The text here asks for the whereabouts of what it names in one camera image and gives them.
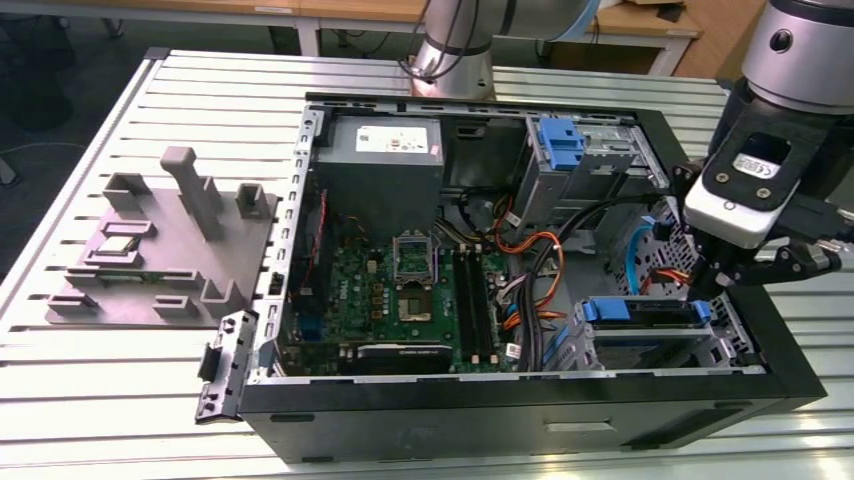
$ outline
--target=wooden desk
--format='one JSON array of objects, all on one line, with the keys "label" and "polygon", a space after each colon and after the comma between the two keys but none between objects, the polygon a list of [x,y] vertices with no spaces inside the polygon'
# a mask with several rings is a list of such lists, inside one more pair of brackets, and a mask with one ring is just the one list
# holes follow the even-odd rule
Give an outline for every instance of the wooden desk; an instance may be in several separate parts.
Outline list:
[{"label": "wooden desk", "polygon": [[[323,28],[343,30],[377,30],[391,32],[413,31],[425,0],[302,0],[301,20],[303,29]],[[657,17],[657,8],[622,3],[606,8],[598,14],[598,42],[606,45],[631,45],[661,49],[650,75],[672,75],[692,39],[704,30],[684,13],[680,21],[672,23]],[[587,35],[574,40],[593,41],[594,26]],[[311,42],[317,35],[301,32],[303,52],[315,51]]]},{"label": "wooden desk", "polygon": [[31,0],[28,3],[92,8],[131,8],[200,13],[299,15],[302,0]]},{"label": "wooden desk", "polygon": [[[0,0],[0,12],[135,20],[294,27],[303,55],[319,56],[323,28],[411,32],[425,0]],[[662,49],[650,75],[672,75],[693,38],[694,20],[655,17],[655,8],[623,3],[598,14],[598,42]],[[589,33],[575,42],[593,40]]]}]

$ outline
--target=ram slot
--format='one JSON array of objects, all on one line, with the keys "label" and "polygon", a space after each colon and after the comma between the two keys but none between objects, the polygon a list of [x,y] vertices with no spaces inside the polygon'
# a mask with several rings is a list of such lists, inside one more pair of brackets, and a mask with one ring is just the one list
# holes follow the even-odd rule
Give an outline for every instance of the ram slot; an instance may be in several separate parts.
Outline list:
[{"label": "ram slot", "polygon": [[469,293],[471,295],[471,311],[478,331],[478,355],[485,362],[490,361],[490,357],[495,352],[493,342],[493,326],[490,322],[489,301],[486,297],[486,276],[483,275],[483,266],[481,264],[481,255],[470,253],[466,256],[469,268]]},{"label": "ram slot", "polygon": [[473,297],[469,288],[469,268],[466,254],[454,253],[454,284],[457,285],[457,317],[459,322],[459,344],[465,361],[478,354],[478,333],[473,310]]}]

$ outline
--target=aluminum extrusion table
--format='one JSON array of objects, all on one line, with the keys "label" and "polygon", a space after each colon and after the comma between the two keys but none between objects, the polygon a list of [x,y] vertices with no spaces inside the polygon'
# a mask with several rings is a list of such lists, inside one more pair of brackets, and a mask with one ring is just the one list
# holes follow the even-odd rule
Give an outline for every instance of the aluminum extrusion table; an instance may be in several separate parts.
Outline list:
[{"label": "aluminum extrusion table", "polygon": [[[726,100],[710,81],[599,73],[499,67],[495,85],[502,101],[658,109],[693,156],[705,152]],[[402,470],[407,478],[446,479],[849,478],[852,261],[841,273],[770,288],[830,396],[680,450],[637,454],[285,465],[247,424],[194,425],[212,330],[48,325],[44,298],[107,208],[110,174],[139,172],[150,186],[171,185],[159,156],[179,144],[196,149],[199,173],[223,190],[253,181],[282,191],[307,91],[405,95],[409,87],[386,61],[186,51],[143,61],[0,287],[0,478],[387,478]]]}]

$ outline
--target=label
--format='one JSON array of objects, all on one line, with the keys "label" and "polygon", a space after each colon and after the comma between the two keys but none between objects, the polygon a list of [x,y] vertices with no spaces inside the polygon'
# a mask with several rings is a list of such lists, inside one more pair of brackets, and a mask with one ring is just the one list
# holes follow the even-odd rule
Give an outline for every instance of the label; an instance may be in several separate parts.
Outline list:
[{"label": "label", "polygon": [[740,155],[733,161],[733,168],[752,177],[768,180],[780,172],[780,165],[749,155]]},{"label": "label", "polygon": [[672,37],[696,37],[697,32],[690,30],[668,30],[668,35]]},{"label": "label", "polygon": [[507,351],[505,352],[505,356],[507,358],[513,358],[515,360],[519,360],[519,358],[522,358],[522,347],[519,345],[517,345],[515,343],[509,343],[507,344]]},{"label": "label", "polygon": [[359,127],[357,152],[427,153],[427,129],[370,125]]},{"label": "label", "polygon": [[294,13],[294,10],[285,7],[255,7],[255,11],[266,13],[287,13],[289,15]]},{"label": "label", "polygon": [[507,220],[507,223],[510,223],[517,228],[522,223],[522,219],[513,212],[507,212],[507,214],[505,215],[505,220]]}]

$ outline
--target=green circuit board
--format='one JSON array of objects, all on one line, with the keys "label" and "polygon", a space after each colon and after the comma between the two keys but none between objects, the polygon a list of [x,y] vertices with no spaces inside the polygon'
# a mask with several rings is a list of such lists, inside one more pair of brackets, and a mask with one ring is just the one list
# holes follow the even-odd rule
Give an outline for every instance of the green circuit board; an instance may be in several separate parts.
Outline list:
[{"label": "green circuit board", "polygon": [[[335,375],[341,345],[361,342],[449,345],[454,348],[457,372],[489,373],[503,370],[501,356],[497,364],[473,364],[461,356],[453,252],[441,249],[437,253],[437,281],[426,290],[395,285],[391,247],[345,247],[337,250],[322,338],[318,342],[301,343],[299,347],[302,364],[310,370],[310,375]],[[417,256],[414,253],[402,261],[415,264],[414,269],[427,267],[417,263]],[[482,264],[485,275],[491,278],[498,278],[505,272],[505,258],[501,254],[482,255]],[[402,321],[402,313],[405,317],[421,316],[421,319]],[[497,331],[493,336],[498,355],[502,348]]]}]

